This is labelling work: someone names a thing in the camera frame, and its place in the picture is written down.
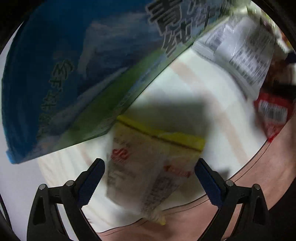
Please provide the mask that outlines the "yellow-edged clear snack packet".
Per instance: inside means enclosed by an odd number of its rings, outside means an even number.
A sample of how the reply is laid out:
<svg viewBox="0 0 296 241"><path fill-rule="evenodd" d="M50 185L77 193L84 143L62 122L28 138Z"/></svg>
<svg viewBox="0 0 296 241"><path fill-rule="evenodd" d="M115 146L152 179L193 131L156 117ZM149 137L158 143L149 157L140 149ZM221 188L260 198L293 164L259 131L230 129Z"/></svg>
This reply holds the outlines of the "yellow-edged clear snack packet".
<svg viewBox="0 0 296 241"><path fill-rule="evenodd" d="M124 209L165 225L159 206L194 173L205 140L165 132L124 115L111 129L107 197Z"/></svg>

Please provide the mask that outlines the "silver grey snack packet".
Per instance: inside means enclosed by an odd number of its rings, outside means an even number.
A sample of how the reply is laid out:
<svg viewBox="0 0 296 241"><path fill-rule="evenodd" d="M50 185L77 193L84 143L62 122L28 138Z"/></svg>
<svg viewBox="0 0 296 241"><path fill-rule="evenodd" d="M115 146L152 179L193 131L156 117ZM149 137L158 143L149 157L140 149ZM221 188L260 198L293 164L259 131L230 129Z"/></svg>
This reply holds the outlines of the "silver grey snack packet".
<svg viewBox="0 0 296 241"><path fill-rule="evenodd" d="M229 72L253 100L269 70L275 35L256 18L233 15L199 37L192 49Z"/></svg>

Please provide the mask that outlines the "red snack packet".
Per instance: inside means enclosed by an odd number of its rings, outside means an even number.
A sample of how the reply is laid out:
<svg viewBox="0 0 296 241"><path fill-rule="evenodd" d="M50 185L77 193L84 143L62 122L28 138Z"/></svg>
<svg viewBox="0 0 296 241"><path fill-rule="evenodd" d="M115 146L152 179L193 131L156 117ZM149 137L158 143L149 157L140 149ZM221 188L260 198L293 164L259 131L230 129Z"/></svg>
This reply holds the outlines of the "red snack packet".
<svg viewBox="0 0 296 241"><path fill-rule="evenodd" d="M266 138L271 143L292 117L295 106L294 101L270 92L261 91L253 104L261 120Z"/></svg>

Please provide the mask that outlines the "blue printed cardboard milk box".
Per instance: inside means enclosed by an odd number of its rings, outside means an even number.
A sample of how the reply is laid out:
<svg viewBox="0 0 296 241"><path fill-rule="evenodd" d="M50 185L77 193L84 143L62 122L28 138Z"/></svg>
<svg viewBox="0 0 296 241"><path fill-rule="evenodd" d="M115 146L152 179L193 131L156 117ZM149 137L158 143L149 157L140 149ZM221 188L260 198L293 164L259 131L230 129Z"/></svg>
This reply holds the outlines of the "blue printed cardboard milk box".
<svg viewBox="0 0 296 241"><path fill-rule="evenodd" d="M105 134L233 1L46 1L17 31L1 80L11 163Z"/></svg>

